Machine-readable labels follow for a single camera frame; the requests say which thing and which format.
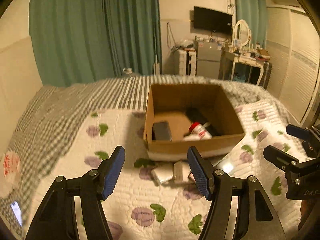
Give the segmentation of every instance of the green curtain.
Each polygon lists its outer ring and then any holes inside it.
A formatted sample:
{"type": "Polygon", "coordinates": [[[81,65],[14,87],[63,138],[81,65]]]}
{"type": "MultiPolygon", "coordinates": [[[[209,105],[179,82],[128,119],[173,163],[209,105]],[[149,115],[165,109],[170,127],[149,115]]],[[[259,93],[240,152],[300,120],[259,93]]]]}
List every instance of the green curtain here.
{"type": "Polygon", "coordinates": [[[158,0],[30,0],[29,31],[43,84],[149,75],[161,59],[158,0]]]}
{"type": "Polygon", "coordinates": [[[236,0],[236,18],[245,20],[252,32],[252,43],[266,47],[268,12],[266,0],[236,0]]]}

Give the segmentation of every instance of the white wardrobe door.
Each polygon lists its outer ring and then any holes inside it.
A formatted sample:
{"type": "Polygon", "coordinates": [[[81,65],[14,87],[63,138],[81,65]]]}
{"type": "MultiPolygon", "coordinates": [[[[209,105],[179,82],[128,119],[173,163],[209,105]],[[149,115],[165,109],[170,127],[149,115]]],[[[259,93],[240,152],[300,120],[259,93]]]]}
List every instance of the white wardrobe door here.
{"type": "Polygon", "coordinates": [[[308,109],[318,78],[319,35],[310,19],[292,12],[292,53],[280,101],[298,122],[308,109]]]}
{"type": "Polygon", "coordinates": [[[279,98],[287,72],[291,44],[290,10],[268,8],[268,16],[267,50],[271,55],[272,71],[267,91],[279,98]]]}

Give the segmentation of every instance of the quilted blanket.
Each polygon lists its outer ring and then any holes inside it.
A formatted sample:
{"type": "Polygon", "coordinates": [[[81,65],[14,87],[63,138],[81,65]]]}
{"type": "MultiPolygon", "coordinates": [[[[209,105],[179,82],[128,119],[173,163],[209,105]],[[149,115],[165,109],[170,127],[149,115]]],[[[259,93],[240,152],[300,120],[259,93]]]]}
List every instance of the quilted blanket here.
{"type": "MultiPolygon", "coordinates": [[[[22,175],[19,188],[7,198],[0,198],[0,213],[11,231],[20,237],[23,235],[10,204],[18,202],[22,223],[26,226],[36,189],[43,178],[51,174],[59,159],[69,152],[84,120],[93,111],[101,109],[145,111],[149,86],[153,83],[217,83],[223,87],[234,107],[265,100],[275,108],[281,122],[289,122],[289,115],[278,100],[262,88],[246,83],[203,77],[136,76],[75,84],[68,88],[44,86],[19,119],[7,149],[19,155],[22,175]]],[[[294,144],[302,151],[297,140],[294,144]]]]}
{"type": "MultiPolygon", "coordinates": [[[[265,101],[236,108],[246,136],[226,156],[233,165],[229,173],[246,178],[255,175],[269,195],[290,239],[300,220],[300,201],[287,200],[284,172],[264,160],[267,145],[284,150],[305,161],[285,133],[276,109],[265,101]]],[[[43,196],[59,175],[67,179],[82,176],[97,168],[112,154],[117,145],[126,151],[126,159],[113,194],[102,202],[111,233],[118,239],[197,239],[206,220],[210,202],[196,185],[157,186],[151,171],[160,163],[148,159],[142,140],[143,112],[100,110],[92,112],[81,125],[69,152],[61,157],[50,175],[43,178],[32,200],[28,229],[43,196]]],[[[233,200],[226,239],[232,239],[237,201],[233,200]]],[[[80,199],[76,199],[76,217],[81,240],[86,240],[80,199]]]]}

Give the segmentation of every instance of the smartphone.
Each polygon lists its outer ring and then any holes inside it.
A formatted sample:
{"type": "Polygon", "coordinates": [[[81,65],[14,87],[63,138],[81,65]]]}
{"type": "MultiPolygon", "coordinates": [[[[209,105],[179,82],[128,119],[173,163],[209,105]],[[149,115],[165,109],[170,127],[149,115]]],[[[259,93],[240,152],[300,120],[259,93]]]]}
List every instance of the smartphone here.
{"type": "Polygon", "coordinates": [[[172,141],[168,122],[157,122],[153,124],[152,139],[154,141],[172,141]]]}
{"type": "Polygon", "coordinates": [[[15,202],[12,202],[11,203],[11,208],[13,210],[13,213],[14,215],[16,216],[17,220],[18,220],[18,223],[20,224],[20,226],[22,227],[22,216],[21,216],[21,209],[18,205],[18,202],[15,201],[15,202]]]}

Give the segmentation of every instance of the wardrobe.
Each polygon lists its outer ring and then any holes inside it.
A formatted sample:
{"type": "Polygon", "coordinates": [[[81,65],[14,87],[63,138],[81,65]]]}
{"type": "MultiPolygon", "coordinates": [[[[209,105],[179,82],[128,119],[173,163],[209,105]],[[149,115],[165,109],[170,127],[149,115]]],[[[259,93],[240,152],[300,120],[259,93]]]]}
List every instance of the wardrobe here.
{"type": "Polygon", "coordinates": [[[270,6],[268,16],[273,68],[267,91],[286,106],[293,123],[308,126],[319,104],[319,35],[300,8],[270,6]]]}

